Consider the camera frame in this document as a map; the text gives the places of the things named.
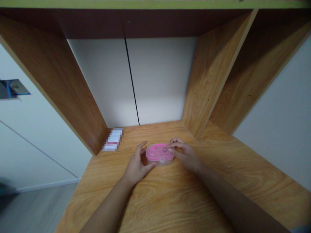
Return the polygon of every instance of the gray floor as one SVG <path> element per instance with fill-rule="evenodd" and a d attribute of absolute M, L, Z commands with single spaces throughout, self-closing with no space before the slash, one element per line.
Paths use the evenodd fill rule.
<path fill-rule="evenodd" d="M 74 183 L 0 197 L 0 232 L 54 232 L 76 186 Z"/>

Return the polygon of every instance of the forearm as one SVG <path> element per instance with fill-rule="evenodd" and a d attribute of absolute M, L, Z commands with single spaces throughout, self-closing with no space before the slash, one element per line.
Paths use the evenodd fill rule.
<path fill-rule="evenodd" d="M 289 232 L 213 169 L 202 163 L 196 173 L 209 189 L 236 232 Z"/>
<path fill-rule="evenodd" d="M 80 232 L 114 232 L 132 188 L 132 184 L 121 178 Z"/>

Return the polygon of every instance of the baseboard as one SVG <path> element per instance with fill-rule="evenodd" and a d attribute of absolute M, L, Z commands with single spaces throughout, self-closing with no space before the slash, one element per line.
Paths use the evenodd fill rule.
<path fill-rule="evenodd" d="M 7 191 L 7 192 L 5 192 L 4 195 L 24 193 L 24 192 L 34 191 L 34 190 L 38 190 L 38 189 L 45 189 L 45 188 L 51 188 L 51 187 L 66 185 L 66 184 L 79 183 L 80 179 L 81 178 L 77 178 L 77 179 L 72 179 L 72 180 L 42 184 L 42 185 L 37 185 L 37 186 L 25 187 L 25 188 L 19 188 L 16 190 Z"/>

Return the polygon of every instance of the green edge trim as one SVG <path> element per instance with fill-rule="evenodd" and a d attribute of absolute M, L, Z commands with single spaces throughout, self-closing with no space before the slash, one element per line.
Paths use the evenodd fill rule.
<path fill-rule="evenodd" d="M 0 0 L 0 7 L 67 9 L 285 9 L 308 0 Z"/>

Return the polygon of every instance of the hand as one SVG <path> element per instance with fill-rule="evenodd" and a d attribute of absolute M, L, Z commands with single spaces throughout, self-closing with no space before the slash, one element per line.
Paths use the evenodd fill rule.
<path fill-rule="evenodd" d="M 175 147 L 180 148 L 182 151 L 182 154 L 177 152 L 174 149 Z M 196 156 L 194 150 L 189 144 L 184 143 L 183 140 L 181 140 L 180 138 L 173 138 L 169 142 L 169 145 L 167 146 L 167 148 L 169 152 L 175 155 L 186 168 L 188 168 L 190 171 L 193 171 L 195 173 L 199 172 L 202 162 Z"/>
<path fill-rule="evenodd" d="M 147 166 L 144 166 L 142 164 L 141 156 L 146 151 L 146 149 L 142 149 L 142 147 L 146 145 L 146 143 L 147 141 L 144 141 L 137 146 L 136 152 L 130 158 L 130 161 L 122 177 L 132 186 L 140 182 L 144 178 L 144 176 L 156 165 L 156 162 L 148 164 Z"/>

